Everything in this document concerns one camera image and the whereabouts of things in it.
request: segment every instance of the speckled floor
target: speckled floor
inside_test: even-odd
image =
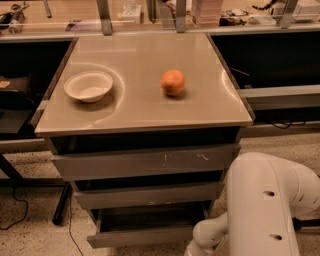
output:
[[[241,153],[264,152],[308,166],[320,174],[320,124],[293,125],[283,130],[272,126],[251,127],[244,131],[241,140]],[[32,143],[0,145],[1,152],[24,177],[58,177],[59,174],[50,162],[50,152],[38,140]],[[19,188],[17,197],[27,200],[29,209],[26,219],[8,231],[0,231],[0,255],[81,255],[70,234],[70,208],[66,208],[65,218],[60,226],[52,224],[52,216],[60,198],[61,188]],[[0,188],[0,227],[23,216],[25,204],[15,202],[12,189]],[[226,193],[214,206],[214,215],[226,210]],[[306,216],[319,218],[320,209]],[[184,254],[188,241],[178,243],[131,246],[122,248],[92,249],[86,241],[88,235],[95,233],[95,226],[72,198],[71,233],[83,255],[104,256],[179,256]],[[302,256],[318,256],[320,249],[320,228],[303,229],[297,233]],[[217,256],[227,256],[226,243]]]

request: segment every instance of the black cable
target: black cable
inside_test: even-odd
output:
[[[72,198],[72,193],[70,193],[70,199],[69,199],[69,201],[70,201],[69,234],[70,234],[70,237],[71,237],[73,243],[76,245],[76,247],[78,248],[80,254],[83,256],[83,253],[82,253],[82,251],[81,251],[80,248],[79,248],[79,245],[78,245],[77,242],[74,240],[74,238],[73,238],[73,236],[72,236],[72,233],[71,233],[71,221],[72,221],[72,202],[71,202],[71,198]]]
[[[280,121],[276,121],[276,122],[277,122],[277,124],[275,122],[269,122],[269,124],[273,125],[276,128],[279,128],[279,129],[288,129],[292,125],[305,125],[307,123],[306,121],[303,121],[300,123],[293,123],[292,121],[290,121],[289,123],[284,123],[284,122],[280,122]]]
[[[24,200],[24,199],[18,199],[17,196],[16,196],[16,190],[17,190],[17,188],[13,188],[12,196],[13,196],[13,198],[14,198],[17,202],[23,202],[23,203],[25,203],[26,207],[25,207],[24,215],[23,215],[23,217],[22,217],[20,220],[14,222],[14,223],[11,223],[11,224],[10,224],[9,226],[7,226],[7,227],[5,227],[5,228],[1,228],[1,227],[0,227],[0,230],[8,230],[8,229],[11,228],[12,226],[17,225],[17,224],[19,224],[20,222],[24,221],[25,218],[26,218],[27,215],[28,215],[29,203],[28,203],[28,201],[26,201],[26,200]]]

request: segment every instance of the beige table surface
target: beige table surface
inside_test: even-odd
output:
[[[160,88],[162,74],[172,68],[186,77],[178,98]],[[111,95],[94,104],[69,98],[65,81],[84,71],[110,74]],[[96,35],[78,39],[35,132],[62,136],[251,123],[205,34]]]

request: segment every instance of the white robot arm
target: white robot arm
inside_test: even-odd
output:
[[[246,153],[227,177],[227,214],[199,222],[185,256],[213,255],[229,234],[231,256],[298,256],[292,218],[320,206],[320,179],[279,157]]]

